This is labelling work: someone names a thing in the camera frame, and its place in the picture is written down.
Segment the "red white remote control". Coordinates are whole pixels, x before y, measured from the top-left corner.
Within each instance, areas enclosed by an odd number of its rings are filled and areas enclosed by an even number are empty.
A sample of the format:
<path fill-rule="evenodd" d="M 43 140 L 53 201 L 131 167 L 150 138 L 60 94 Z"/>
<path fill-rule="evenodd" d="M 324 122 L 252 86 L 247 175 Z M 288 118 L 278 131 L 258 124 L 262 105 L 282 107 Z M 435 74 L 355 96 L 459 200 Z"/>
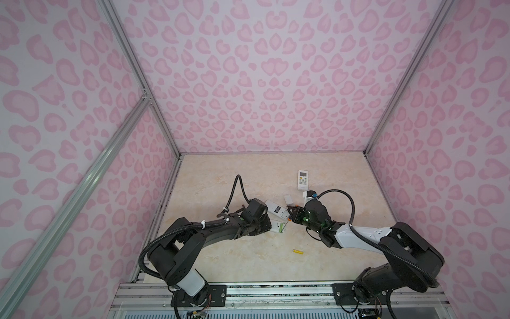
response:
<path fill-rule="evenodd" d="M 289 211 L 287 207 L 281 206 L 277 203 L 272 202 L 271 200 L 267 200 L 265 202 L 268 212 L 280 219 L 288 220 L 290 217 Z"/>

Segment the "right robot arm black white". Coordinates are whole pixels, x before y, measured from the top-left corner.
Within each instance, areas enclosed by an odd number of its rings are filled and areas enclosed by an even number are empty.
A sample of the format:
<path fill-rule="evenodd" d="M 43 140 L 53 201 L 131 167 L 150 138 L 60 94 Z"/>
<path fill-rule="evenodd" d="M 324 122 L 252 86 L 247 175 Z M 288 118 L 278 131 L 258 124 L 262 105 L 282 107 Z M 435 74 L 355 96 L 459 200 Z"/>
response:
<path fill-rule="evenodd" d="M 303 207 L 287 207 L 290 220 L 315 232 L 327 247 L 361 249 L 386 258 L 385 264 L 364 269 L 349 290 L 340 296 L 369 304 L 400 288 L 426 292 L 438 287 L 437 276 L 444 266 L 444 258 L 427 240 L 401 222 L 392 227 L 356 227 L 353 224 L 356 206 L 354 202 L 350 204 L 347 223 L 334 221 L 318 197 L 310 198 Z"/>

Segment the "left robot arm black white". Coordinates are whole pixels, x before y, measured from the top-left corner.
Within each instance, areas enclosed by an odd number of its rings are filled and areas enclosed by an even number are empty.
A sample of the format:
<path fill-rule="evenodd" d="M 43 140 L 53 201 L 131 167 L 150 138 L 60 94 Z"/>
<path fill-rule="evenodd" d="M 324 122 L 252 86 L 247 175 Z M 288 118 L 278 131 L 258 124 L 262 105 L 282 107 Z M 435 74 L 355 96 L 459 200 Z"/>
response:
<path fill-rule="evenodd" d="M 182 292 L 193 306 L 201 307 L 212 301 L 208 282 L 193 268 L 202 249 L 222 241 L 261 235 L 271 227 L 267 205 L 256 198 L 233 213 L 221 213 L 213 221 L 191 222 L 181 217 L 142 249 L 138 266 L 146 275 Z"/>

